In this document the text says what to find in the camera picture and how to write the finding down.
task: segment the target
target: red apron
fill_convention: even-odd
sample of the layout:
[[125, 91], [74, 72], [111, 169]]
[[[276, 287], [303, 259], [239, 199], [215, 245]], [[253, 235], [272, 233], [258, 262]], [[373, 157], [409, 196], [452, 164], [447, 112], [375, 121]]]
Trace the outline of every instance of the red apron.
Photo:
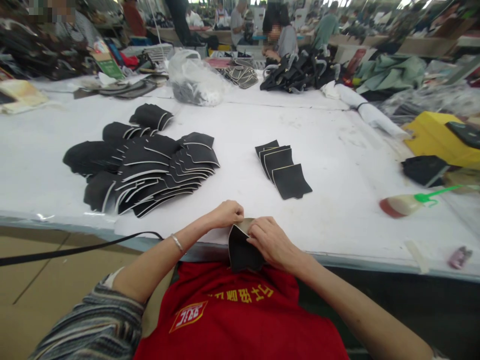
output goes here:
[[332, 322], [298, 306], [293, 276], [270, 266], [234, 274], [221, 263], [188, 262], [178, 274], [135, 360], [348, 360]]

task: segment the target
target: silver bracelet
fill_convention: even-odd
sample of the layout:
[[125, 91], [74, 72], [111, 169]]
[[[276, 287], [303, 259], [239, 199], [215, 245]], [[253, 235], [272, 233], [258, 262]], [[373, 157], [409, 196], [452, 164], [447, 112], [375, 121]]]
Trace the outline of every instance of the silver bracelet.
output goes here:
[[173, 241], [175, 242], [175, 244], [178, 246], [178, 248], [180, 249], [181, 253], [184, 254], [185, 253], [184, 248], [182, 247], [182, 244], [177, 239], [177, 237], [174, 234], [171, 234], [170, 236], [173, 239]]

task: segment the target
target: yellow container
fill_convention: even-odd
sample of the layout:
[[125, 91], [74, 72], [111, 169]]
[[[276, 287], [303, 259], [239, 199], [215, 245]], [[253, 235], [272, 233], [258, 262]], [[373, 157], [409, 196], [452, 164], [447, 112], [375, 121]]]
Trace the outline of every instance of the yellow container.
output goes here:
[[412, 135], [404, 140], [416, 155], [436, 155], [450, 165], [480, 170], [480, 150], [464, 144], [446, 126], [448, 122], [462, 123], [449, 114], [425, 111], [403, 129]]

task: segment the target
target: printed logo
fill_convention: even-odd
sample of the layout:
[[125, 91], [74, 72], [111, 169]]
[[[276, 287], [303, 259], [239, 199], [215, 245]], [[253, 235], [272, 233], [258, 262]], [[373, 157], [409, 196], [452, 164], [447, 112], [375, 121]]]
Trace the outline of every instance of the printed logo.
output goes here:
[[193, 324], [198, 319], [202, 317], [204, 314], [205, 307], [207, 306], [208, 301], [198, 302], [194, 304], [190, 304], [183, 309], [178, 311], [176, 315], [175, 321], [171, 326], [169, 333], [174, 332], [181, 327], [186, 325]]

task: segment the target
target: wrist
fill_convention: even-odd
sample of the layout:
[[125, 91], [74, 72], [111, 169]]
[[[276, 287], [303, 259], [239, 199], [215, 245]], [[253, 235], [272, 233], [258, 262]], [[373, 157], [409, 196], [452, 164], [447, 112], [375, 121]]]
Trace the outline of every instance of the wrist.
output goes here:
[[315, 272], [315, 267], [318, 265], [320, 264], [317, 262], [317, 260], [315, 260], [312, 255], [301, 251], [301, 254], [299, 254], [298, 256], [296, 266], [292, 274], [296, 278], [302, 280], [303, 282], [306, 282], [309, 276]]

